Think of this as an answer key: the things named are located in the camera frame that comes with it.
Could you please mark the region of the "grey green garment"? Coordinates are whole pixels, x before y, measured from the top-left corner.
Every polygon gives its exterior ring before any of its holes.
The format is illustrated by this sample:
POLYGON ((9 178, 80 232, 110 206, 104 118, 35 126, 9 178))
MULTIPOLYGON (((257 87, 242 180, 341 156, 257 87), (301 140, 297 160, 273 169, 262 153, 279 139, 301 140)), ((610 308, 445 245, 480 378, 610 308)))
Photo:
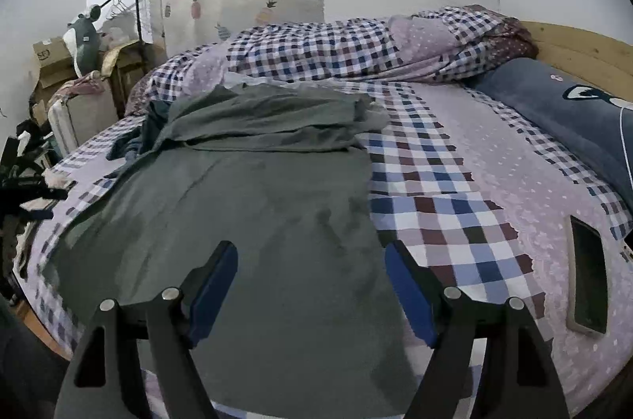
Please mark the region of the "grey green garment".
POLYGON ((285 418, 378 418, 416 392, 404 318, 369 215, 370 97, 256 85, 185 97, 154 147, 63 232, 44 266, 63 308, 140 302, 216 246, 236 277, 193 357, 219 404, 285 418))

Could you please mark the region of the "black smartphone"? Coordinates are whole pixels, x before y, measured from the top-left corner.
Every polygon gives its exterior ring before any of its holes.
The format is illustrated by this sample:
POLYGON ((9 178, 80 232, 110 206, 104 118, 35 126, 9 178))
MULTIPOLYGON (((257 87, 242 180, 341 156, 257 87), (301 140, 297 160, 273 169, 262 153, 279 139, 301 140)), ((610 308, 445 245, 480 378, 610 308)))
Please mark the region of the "black smartphone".
POLYGON ((608 324, 608 277, 598 230, 576 216, 568 218, 568 328, 586 336, 605 336, 608 324))

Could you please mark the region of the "plaid patchwork bed sheet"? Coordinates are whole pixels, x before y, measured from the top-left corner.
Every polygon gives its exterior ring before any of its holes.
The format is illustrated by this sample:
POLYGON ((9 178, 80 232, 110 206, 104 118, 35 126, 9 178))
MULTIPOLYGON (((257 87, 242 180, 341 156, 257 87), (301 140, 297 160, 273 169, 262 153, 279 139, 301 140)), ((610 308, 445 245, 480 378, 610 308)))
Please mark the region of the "plaid patchwork bed sheet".
MULTIPOLYGON (((359 93, 383 107, 386 127, 359 138, 370 157, 369 215, 382 248, 403 242, 416 263, 473 299, 525 299, 552 348, 572 415, 583 413, 625 368, 632 357, 632 271, 621 252, 631 213, 623 207, 608 211, 598 189, 583 182, 582 165, 563 169, 553 163, 561 145, 512 109, 460 86, 283 86, 248 78, 227 90, 256 85, 359 93), (609 299, 605 336, 568 328, 570 215, 602 238, 609 299)), ((54 219, 36 230, 28 266, 19 274, 36 316, 66 351, 76 347, 88 321, 63 308, 43 269, 63 232, 114 186, 115 164, 106 154, 137 124, 134 117, 119 121, 57 165, 56 173, 71 180, 73 189, 54 219)), ((405 318, 404 352, 417 384, 430 351, 405 318)))

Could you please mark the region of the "dark teal garment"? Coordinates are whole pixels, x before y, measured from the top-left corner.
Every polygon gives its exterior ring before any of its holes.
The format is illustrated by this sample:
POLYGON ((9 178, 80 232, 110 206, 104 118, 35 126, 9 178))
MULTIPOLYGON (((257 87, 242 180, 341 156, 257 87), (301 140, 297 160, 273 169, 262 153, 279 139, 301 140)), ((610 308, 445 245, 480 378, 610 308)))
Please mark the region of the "dark teal garment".
POLYGON ((147 114, 141 125, 120 135, 106 154, 109 161, 124 159, 127 163, 150 151, 161 130, 169 119, 172 104, 166 101, 152 101, 147 106, 147 114))

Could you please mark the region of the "white storage box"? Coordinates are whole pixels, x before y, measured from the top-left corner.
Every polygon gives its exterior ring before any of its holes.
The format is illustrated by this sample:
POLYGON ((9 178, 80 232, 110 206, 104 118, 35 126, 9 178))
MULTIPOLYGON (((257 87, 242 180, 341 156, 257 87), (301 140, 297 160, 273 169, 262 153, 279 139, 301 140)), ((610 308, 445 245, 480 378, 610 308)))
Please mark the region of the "white storage box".
POLYGON ((64 97, 49 106, 47 119, 62 156, 118 121, 110 89, 97 94, 64 97))

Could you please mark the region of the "blue cartoon pillow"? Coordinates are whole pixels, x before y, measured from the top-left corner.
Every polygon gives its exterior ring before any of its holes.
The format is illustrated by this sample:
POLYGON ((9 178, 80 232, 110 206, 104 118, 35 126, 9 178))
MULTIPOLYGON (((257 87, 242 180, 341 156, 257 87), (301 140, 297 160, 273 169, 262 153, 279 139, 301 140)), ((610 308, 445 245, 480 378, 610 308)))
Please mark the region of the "blue cartoon pillow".
POLYGON ((474 89, 552 135, 632 204, 630 101, 527 58, 476 77, 474 89))

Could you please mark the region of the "pink folded cloth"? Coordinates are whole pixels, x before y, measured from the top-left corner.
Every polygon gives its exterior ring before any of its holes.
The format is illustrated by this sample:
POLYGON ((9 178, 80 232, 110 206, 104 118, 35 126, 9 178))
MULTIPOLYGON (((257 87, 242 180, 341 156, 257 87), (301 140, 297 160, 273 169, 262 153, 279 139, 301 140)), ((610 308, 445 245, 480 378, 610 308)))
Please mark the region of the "pink folded cloth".
POLYGON ((64 101, 80 95, 97 95, 105 91, 99 71, 92 71, 85 76, 65 82, 54 94, 53 101, 64 101))

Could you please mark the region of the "cardboard box stack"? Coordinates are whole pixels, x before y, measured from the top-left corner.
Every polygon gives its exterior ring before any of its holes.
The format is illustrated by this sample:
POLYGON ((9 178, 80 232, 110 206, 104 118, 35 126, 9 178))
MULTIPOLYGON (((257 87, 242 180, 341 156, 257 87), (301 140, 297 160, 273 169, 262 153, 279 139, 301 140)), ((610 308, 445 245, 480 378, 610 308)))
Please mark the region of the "cardboard box stack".
POLYGON ((32 119, 39 125, 47 121, 48 103, 68 80, 76 77, 73 57, 61 36, 33 45, 36 82, 29 97, 32 119))

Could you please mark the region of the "wooden headboard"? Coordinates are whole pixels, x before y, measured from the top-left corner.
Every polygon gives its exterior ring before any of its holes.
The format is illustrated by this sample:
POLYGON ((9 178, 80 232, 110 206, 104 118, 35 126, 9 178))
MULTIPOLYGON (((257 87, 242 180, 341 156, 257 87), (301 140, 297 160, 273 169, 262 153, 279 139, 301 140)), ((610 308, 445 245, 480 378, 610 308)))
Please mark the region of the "wooden headboard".
POLYGON ((538 46, 538 60, 583 83, 632 101, 633 47, 595 32, 524 21, 538 46))

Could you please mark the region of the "grey plush toy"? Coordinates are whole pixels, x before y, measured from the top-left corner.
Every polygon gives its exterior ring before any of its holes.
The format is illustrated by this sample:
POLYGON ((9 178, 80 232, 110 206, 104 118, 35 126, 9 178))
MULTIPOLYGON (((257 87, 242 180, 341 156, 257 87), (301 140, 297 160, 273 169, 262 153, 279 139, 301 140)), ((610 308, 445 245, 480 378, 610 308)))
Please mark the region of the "grey plush toy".
POLYGON ((101 6, 89 6, 68 24, 68 30, 62 35, 78 77, 86 76, 99 68, 101 36, 95 29, 95 22, 100 16, 101 6))

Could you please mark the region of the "plaid patchwork quilt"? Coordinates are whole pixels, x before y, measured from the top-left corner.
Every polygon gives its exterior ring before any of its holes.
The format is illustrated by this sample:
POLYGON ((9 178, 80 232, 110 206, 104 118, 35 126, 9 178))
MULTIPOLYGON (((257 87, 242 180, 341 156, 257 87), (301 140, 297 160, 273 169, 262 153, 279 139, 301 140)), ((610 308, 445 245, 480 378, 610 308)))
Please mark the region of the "plaid patchwork quilt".
POLYGON ((151 101, 173 102, 196 83, 212 86, 229 73, 290 83, 452 83, 536 56, 538 46, 517 18, 477 4, 385 18, 269 24, 169 58, 135 84, 125 112, 143 115, 151 101))

